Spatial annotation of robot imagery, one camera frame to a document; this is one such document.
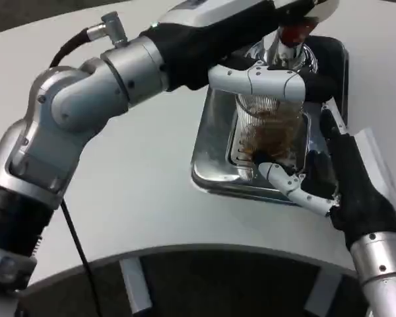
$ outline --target glass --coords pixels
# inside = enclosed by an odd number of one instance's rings
[[[279,102],[269,96],[236,96],[243,152],[263,151],[274,159],[286,159],[302,123],[302,104]]]

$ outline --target dark floor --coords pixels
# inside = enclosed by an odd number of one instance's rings
[[[43,18],[123,0],[0,0],[0,31]]]
[[[0,0],[0,31],[120,0]],[[318,268],[257,254],[177,252],[142,259],[156,316],[304,316]],[[118,264],[95,271],[105,317],[130,316]],[[22,299],[32,317],[95,317],[79,274]],[[344,279],[329,317],[363,316],[358,283]]]

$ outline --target screw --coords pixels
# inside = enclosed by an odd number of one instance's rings
[[[41,94],[41,95],[38,96],[37,100],[38,100],[39,103],[43,104],[43,103],[46,102],[47,99],[46,99],[46,96]]]

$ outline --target metal spring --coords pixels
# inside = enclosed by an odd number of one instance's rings
[[[34,247],[34,250],[32,251],[31,256],[35,256],[35,254],[38,251],[38,248],[40,247],[41,241],[42,241],[42,237],[40,236],[40,237],[38,237],[37,243],[35,243],[35,247]]]

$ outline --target table leg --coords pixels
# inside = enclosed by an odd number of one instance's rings
[[[150,294],[139,258],[119,261],[132,314],[141,314],[152,307]]]

